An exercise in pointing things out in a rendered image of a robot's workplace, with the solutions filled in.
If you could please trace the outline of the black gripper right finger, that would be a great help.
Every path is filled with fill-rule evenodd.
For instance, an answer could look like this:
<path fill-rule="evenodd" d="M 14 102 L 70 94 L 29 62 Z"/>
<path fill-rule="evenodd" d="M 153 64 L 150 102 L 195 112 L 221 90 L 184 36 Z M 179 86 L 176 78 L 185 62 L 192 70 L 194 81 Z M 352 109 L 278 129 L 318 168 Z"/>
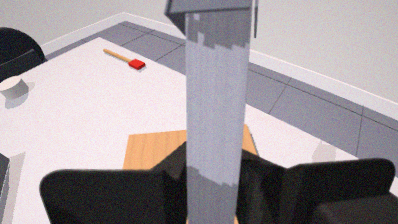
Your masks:
<path fill-rule="evenodd" d="M 303 224 L 317 195 L 385 188 L 395 165 L 384 158 L 309 162 L 289 168 L 242 149 L 235 217 L 238 224 Z"/>

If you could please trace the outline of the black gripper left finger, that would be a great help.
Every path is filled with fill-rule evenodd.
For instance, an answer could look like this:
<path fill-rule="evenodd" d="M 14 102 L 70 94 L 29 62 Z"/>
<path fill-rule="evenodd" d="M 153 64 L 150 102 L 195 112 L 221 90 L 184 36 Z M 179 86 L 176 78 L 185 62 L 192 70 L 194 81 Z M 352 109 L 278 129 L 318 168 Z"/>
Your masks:
<path fill-rule="evenodd" d="M 186 141 L 151 169 L 58 169 L 39 184 L 50 224 L 187 224 Z"/>

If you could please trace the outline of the light wooden board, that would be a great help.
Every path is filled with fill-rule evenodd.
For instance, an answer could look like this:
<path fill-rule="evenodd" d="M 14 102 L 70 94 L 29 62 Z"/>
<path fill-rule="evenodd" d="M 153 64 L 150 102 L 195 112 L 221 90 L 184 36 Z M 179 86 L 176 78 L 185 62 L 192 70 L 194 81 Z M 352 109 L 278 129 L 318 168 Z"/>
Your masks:
<path fill-rule="evenodd" d="M 129 135 L 122 169 L 151 169 L 185 141 L 186 130 Z M 247 124 L 243 149 L 257 155 Z"/>

